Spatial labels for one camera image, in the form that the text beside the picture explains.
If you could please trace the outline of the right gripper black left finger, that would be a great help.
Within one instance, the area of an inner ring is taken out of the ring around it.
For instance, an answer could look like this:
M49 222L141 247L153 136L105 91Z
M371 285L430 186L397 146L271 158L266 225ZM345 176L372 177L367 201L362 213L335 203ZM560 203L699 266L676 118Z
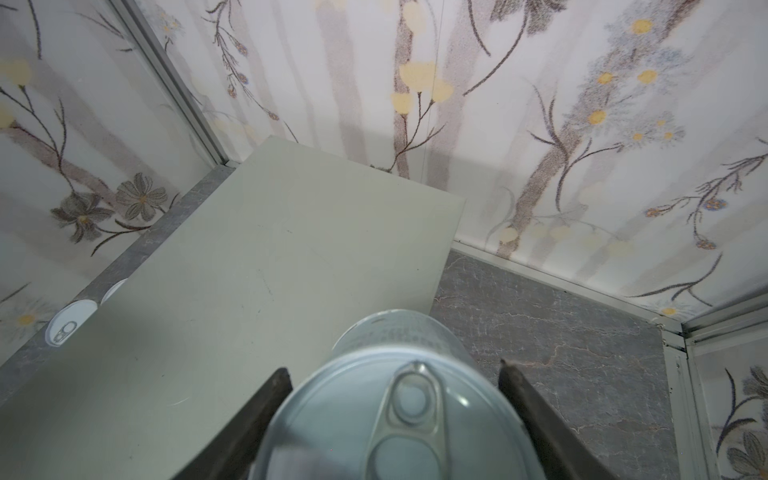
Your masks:
M174 479L244 479L267 427L293 390L287 368L262 384L215 438Z

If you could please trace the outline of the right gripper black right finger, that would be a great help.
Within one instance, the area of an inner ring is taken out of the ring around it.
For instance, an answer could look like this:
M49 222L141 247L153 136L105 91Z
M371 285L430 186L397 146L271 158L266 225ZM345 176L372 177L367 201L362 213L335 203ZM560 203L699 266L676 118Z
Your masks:
M579 440L516 364L506 360L501 360L500 364L498 388L525 425L547 479L616 479Z

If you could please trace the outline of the teal brown label can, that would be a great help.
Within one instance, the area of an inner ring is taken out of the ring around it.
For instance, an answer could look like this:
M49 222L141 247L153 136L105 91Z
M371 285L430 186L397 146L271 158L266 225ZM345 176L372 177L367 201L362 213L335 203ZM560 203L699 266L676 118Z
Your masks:
M272 418L252 479L541 479L510 402L434 318L351 326Z

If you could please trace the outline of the green label can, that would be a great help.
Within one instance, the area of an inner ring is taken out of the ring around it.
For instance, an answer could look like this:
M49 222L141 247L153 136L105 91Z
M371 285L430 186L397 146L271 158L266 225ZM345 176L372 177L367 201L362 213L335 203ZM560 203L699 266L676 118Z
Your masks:
M101 303L101 304L104 304L104 303L105 303L105 302L106 302L106 301L107 301L107 300L108 300L108 299L109 299L111 296L113 296L113 295L116 293L116 291L117 291L117 290L118 290L118 289L119 289L121 286L123 286L123 285L125 284L125 282L126 282L126 281L127 281L127 278L125 278L125 279L122 279L122 280L119 280L119 281L117 281L116 283L114 283L112 286L110 286L110 287L108 288L108 290L107 290L107 291L104 293L104 295L102 296L102 299L101 299L100 303Z

